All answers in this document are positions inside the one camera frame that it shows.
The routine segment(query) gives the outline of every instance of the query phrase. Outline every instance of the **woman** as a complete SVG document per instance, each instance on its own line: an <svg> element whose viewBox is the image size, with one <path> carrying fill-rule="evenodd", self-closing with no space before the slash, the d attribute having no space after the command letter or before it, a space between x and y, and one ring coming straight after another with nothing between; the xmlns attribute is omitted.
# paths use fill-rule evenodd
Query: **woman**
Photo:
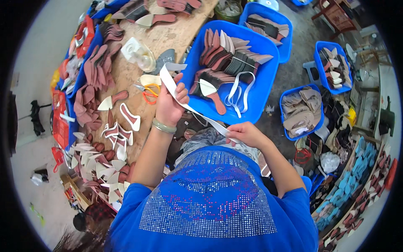
<svg viewBox="0 0 403 252"><path fill-rule="evenodd" d="M189 101L183 83L176 92L179 102ZM304 183L273 142L249 122L228 127L227 137L242 144L214 129L187 140L175 170L161 181L171 133L183 111L162 85L156 127L111 224L106 251L317 251ZM263 186L258 149L279 197Z"/></svg>

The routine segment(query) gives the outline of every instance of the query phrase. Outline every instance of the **jade bangle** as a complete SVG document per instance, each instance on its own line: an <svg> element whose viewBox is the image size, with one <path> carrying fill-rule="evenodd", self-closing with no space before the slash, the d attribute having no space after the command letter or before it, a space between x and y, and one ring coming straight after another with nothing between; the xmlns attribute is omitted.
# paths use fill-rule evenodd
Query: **jade bangle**
<svg viewBox="0 0 403 252"><path fill-rule="evenodd" d="M154 125L155 128L169 134L175 134L177 129L176 127L168 127L165 124L160 123L156 118L152 120L152 124Z"/></svg>

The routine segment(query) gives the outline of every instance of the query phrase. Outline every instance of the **workbench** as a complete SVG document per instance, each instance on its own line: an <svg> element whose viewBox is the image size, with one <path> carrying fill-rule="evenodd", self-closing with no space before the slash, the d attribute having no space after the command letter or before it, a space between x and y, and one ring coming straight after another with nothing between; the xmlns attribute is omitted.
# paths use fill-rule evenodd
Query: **workbench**
<svg viewBox="0 0 403 252"><path fill-rule="evenodd" d="M177 21L175 23L159 24L151 29L145 29L127 20L122 20L119 24L120 27L125 30L122 41L108 43L108 46L111 48L118 43L124 45L131 37L135 37L141 40L153 52L155 59L165 50L170 48L175 49L175 61L179 63L186 49L192 43L207 18L209 16L212 17L217 2L218 0L203 0L202 6L195 9L192 15L187 15L182 12L176 13ZM156 1L149 1L151 13L153 13L153 8L155 7ZM129 164L137 160L150 131L152 119L156 111L156 105L146 103L140 90L132 85L133 83L137 83L137 79L142 73L143 71L137 64L127 62L123 54L121 52L118 53L117 57L112 62L111 72L116 86L115 88L108 88L106 92L100 92L101 94L98 97L99 101L103 101L103 99L108 96L122 90L127 90L129 92L129 98L124 101L117 101L113 106L112 113L114 121L117 120L125 130L132 130L129 123L120 112L122 102L126 103L129 111L133 115L139 115L141 117L140 130L133 131L133 145L127 146L126 161ZM101 112L100 119L102 120L102 126L97 131L93 131L92 134L93 142L104 143L105 149L110 150L112 149L111 141L100 136L107 123L107 118L108 112Z"/></svg>

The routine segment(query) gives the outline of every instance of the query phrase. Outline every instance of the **orange scissors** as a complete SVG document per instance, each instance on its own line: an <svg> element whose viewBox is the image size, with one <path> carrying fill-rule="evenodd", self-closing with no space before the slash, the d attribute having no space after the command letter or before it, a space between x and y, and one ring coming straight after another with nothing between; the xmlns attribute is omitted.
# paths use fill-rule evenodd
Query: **orange scissors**
<svg viewBox="0 0 403 252"><path fill-rule="evenodd" d="M143 98L144 100L148 103L148 104L155 104L157 102L157 100L151 102L149 101L146 96L151 96L151 97L158 97L158 94L156 92L154 92L153 90L151 90L150 87L157 87L158 89L158 93L161 92L160 86L158 86L157 84L148 84L145 86L141 86L141 85L137 85L137 84L133 84L135 87L137 87L138 89L140 89L143 92Z"/></svg>

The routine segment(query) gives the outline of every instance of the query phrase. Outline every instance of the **white plastic bag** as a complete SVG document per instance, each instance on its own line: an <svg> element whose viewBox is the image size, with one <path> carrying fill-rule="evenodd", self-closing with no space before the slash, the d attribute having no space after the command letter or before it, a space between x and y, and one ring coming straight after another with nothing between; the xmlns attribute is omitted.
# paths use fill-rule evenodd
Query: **white plastic bag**
<svg viewBox="0 0 403 252"><path fill-rule="evenodd" d="M320 164L323 171L329 174L337 169L340 164L340 158L332 152L326 152L320 155Z"/></svg>

